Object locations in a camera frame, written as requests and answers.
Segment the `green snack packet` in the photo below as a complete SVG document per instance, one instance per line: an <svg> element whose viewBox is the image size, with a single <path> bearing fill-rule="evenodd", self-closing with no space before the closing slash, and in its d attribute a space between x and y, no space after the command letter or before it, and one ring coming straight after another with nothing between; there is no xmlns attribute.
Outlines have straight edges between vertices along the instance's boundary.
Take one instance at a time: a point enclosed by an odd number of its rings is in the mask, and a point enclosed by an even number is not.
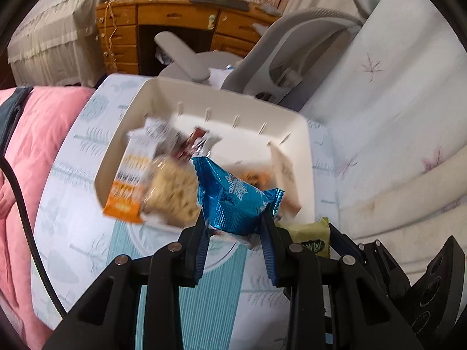
<svg viewBox="0 0 467 350"><path fill-rule="evenodd" d="M299 243L323 258L330 257L330 227L328 217L322 217L319 221L311 224L282 224L278 226L285 228L294 243Z"/></svg>

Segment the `orange white oats bar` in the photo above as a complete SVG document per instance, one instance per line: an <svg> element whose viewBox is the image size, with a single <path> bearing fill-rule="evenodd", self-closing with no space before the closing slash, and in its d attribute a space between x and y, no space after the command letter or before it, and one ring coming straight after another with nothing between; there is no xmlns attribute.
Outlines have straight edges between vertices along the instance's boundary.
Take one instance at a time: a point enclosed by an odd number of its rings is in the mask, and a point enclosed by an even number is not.
<svg viewBox="0 0 467 350"><path fill-rule="evenodd" d="M171 129L166 121L147 117L143 127L127 132L127 146L111 183L104 215L134 224L142 223L143 179Z"/></svg>

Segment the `beige biscuit packet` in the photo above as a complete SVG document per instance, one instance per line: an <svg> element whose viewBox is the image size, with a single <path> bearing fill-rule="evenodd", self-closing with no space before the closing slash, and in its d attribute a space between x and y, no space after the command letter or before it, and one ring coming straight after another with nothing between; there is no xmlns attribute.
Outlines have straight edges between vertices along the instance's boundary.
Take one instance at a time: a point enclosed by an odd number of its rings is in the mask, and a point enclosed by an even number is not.
<svg viewBox="0 0 467 350"><path fill-rule="evenodd" d="M281 207L290 216L296 216L302 205L293 172L293 163L272 141L268 142L268 148L271 154L276 187L284 191Z"/></svg>

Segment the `puffed rice cake pack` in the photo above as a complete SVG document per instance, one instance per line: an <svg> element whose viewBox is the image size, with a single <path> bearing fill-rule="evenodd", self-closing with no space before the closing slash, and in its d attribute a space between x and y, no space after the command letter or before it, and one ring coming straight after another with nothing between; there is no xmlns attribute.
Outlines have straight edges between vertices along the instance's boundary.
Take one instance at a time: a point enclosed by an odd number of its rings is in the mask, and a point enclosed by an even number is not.
<svg viewBox="0 0 467 350"><path fill-rule="evenodd" d="M160 216L169 226L193 226L200 213L198 179L192 163L169 155L155 158L147 172L148 186L142 200L144 216Z"/></svg>

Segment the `blue foil snack packet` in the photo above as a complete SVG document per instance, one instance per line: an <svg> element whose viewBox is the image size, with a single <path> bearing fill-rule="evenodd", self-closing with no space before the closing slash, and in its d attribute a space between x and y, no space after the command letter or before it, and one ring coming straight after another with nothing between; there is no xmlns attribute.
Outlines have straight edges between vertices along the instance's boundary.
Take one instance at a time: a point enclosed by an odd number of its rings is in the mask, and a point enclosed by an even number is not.
<svg viewBox="0 0 467 350"><path fill-rule="evenodd" d="M276 215L283 190L262 191L206 156L194 157L192 164L198 179L197 200L207 225L232 235L247 236L259 232L266 210Z"/></svg>

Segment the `golden cookies clear pack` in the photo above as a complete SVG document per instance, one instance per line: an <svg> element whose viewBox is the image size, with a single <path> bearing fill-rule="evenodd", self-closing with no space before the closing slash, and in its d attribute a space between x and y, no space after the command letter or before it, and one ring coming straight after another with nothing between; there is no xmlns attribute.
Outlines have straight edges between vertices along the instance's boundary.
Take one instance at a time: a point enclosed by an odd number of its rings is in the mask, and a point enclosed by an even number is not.
<svg viewBox="0 0 467 350"><path fill-rule="evenodd" d="M268 190L275 186L272 169L268 167L248 167L238 174L238 178L259 190Z"/></svg>

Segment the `white plastic storage bin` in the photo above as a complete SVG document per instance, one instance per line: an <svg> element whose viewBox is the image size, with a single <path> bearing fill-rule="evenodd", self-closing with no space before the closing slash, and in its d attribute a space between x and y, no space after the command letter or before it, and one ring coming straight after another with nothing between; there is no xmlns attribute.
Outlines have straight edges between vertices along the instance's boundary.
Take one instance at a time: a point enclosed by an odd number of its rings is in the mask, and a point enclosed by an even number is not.
<svg viewBox="0 0 467 350"><path fill-rule="evenodd" d="M129 96L123 113L100 162L94 189L103 205L123 157L123 136L141 127L147 114L163 118L177 130L190 134L195 127L210 130L221 137L211 158L225 169L266 165L276 146L292 163L301 209L287 224L308 224L316 218L313 165L308 124L294 111L253 97L215 90L205 85L170 78L147 78L113 74L105 79L100 91L114 86Z"/></svg>

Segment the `grey office chair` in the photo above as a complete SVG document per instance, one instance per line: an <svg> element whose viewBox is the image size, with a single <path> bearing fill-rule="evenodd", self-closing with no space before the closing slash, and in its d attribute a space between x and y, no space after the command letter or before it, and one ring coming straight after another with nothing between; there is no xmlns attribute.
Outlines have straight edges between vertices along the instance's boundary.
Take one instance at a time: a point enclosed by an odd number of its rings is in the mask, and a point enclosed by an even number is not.
<svg viewBox="0 0 467 350"><path fill-rule="evenodd" d="M171 32L154 37L171 61L164 78L191 81L279 103L303 80L317 88L381 0L353 0L358 16L314 7L275 23L252 24L260 39L244 57L228 51L195 53Z"/></svg>

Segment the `dark blue garment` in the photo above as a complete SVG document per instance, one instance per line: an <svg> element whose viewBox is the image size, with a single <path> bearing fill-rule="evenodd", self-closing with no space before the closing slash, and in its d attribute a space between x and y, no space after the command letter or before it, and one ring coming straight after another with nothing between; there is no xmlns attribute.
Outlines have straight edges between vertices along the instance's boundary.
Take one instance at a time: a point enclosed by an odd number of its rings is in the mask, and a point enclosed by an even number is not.
<svg viewBox="0 0 467 350"><path fill-rule="evenodd" d="M13 94L1 103L0 110L0 150L1 156L5 156L13 132L25 109L32 86L17 87Z"/></svg>

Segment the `wooden desk with drawers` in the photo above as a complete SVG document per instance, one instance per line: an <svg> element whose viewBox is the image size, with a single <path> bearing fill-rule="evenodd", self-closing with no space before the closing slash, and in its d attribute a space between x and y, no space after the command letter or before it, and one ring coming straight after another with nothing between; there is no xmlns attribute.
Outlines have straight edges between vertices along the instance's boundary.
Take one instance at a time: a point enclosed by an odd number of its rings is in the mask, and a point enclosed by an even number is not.
<svg viewBox="0 0 467 350"><path fill-rule="evenodd" d="M247 10L204 0L114 0L97 6L97 41L108 74L156 76L159 32L173 32L194 52L227 51L245 57L260 39L255 24L277 17L257 4Z"/></svg>

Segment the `beige covered furniture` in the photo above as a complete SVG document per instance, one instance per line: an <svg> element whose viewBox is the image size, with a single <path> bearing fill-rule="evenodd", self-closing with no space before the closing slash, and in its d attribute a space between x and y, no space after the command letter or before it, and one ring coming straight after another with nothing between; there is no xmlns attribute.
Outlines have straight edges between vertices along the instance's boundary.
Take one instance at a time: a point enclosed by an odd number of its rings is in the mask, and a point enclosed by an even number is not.
<svg viewBox="0 0 467 350"><path fill-rule="evenodd" d="M93 87L105 74L97 6L105 0L39 0L7 47L15 84Z"/></svg>

